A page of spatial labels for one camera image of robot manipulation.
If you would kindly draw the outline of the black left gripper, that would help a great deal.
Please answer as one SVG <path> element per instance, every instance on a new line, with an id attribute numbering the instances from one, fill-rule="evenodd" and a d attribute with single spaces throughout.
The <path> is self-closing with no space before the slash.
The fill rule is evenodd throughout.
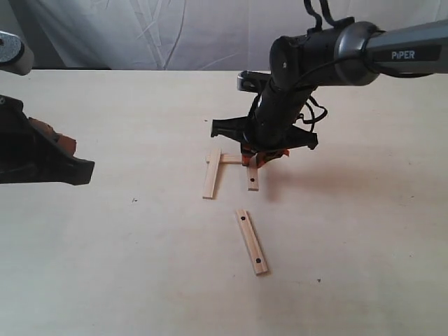
<path id="1" fill-rule="evenodd" d="M 95 163 L 75 156 L 77 141 L 26 116 L 23 107 L 1 96 L 1 183 L 87 185 Z"/>

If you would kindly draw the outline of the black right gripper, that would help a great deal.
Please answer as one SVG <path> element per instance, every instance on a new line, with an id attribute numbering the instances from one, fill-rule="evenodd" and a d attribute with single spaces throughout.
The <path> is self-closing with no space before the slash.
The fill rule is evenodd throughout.
<path id="1" fill-rule="evenodd" d="M 288 157 L 289 149 L 308 147 L 313 150 L 318 145 L 317 134 L 294 124 L 315 89 L 306 85 L 289 92 L 269 80 L 255 97 L 248 115 L 213 120 L 211 136 L 224 136 L 239 142 L 244 167 L 250 165 L 257 153 L 255 163 L 258 169 L 270 161 Z"/>

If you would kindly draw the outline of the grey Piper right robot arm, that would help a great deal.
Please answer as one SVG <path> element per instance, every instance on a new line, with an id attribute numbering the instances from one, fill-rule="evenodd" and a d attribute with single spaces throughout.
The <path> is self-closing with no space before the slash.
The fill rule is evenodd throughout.
<path id="1" fill-rule="evenodd" d="M 255 98 L 247 115 L 214 120 L 213 137 L 239 143 L 243 165 L 258 166 L 291 149 L 314 149 L 314 91 L 323 86 L 364 86 L 380 75 L 421 78 L 447 72 L 447 22 L 382 31 L 370 22 L 352 22 L 301 36 L 281 36 L 269 52 L 269 72 L 242 71 L 239 90 Z"/>

